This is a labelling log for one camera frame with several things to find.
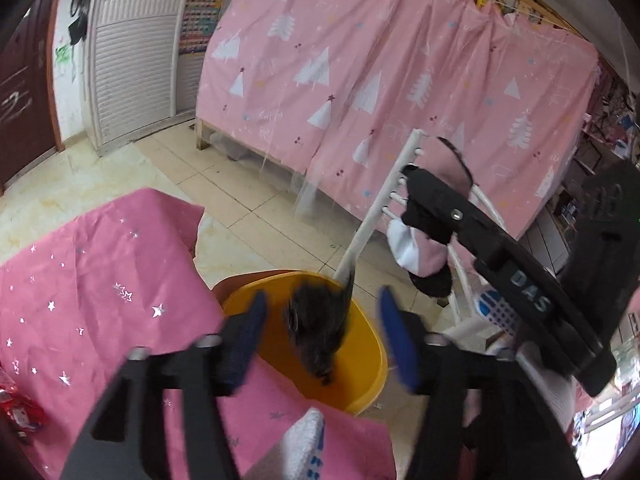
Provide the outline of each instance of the pink bed curtain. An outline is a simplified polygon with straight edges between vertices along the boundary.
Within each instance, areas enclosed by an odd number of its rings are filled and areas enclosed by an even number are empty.
[[[412,128],[446,137],[519,236],[596,76],[587,41],[474,0],[233,0],[196,114],[360,218]]]

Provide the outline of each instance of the yellow plastic basin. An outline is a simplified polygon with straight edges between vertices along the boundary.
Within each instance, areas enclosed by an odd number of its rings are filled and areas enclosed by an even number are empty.
[[[289,378],[307,399],[315,399],[353,415],[368,408],[386,381],[386,351],[375,329],[358,304],[351,300],[350,318],[342,346],[335,355],[333,382],[327,386],[313,377],[300,362],[289,340],[282,310],[293,290],[303,281],[311,285],[338,283],[314,272],[288,272],[258,280],[236,290],[223,303],[225,314],[244,312],[258,290],[268,298],[267,321],[258,354]]]

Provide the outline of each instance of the tiled floor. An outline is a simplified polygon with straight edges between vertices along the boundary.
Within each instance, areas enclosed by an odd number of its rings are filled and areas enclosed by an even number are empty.
[[[358,225],[325,196],[316,196],[310,214],[294,215],[297,194],[290,189],[300,187],[290,174],[255,157],[230,160],[214,147],[200,152],[185,123],[103,158],[82,140],[18,179],[0,198],[0,263],[75,216],[145,186],[205,207],[195,262],[209,286],[269,268],[331,275]],[[375,325],[382,285],[391,285],[402,306],[435,330],[452,326],[450,309],[417,293],[378,234],[358,260],[354,288]],[[390,373],[378,402],[363,414],[387,423],[400,474],[408,465],[421,405]]]

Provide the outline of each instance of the pink tablecloth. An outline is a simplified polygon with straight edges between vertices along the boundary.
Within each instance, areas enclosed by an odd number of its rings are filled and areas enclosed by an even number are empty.
[[[220,306],[190,254],[203,209],[143,189],[76,218],[0,267],[0,362],[51,418],[28,450],[57,479],[94,402],[133,346],[172,352],[215,332]],[[178,392],[166,395],[175,480],[187,479]],[[238,467],[256,462],[312,405],[255,358],[221,402]],[[386,429],[318,406],[324,478],[394,478]]]

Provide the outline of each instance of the wooden door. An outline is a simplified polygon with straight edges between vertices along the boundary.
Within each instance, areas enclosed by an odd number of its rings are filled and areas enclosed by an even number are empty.
[[[22,168],[52,151],[47,34],[54,0],[36,0],[0,52],[0,194]]]

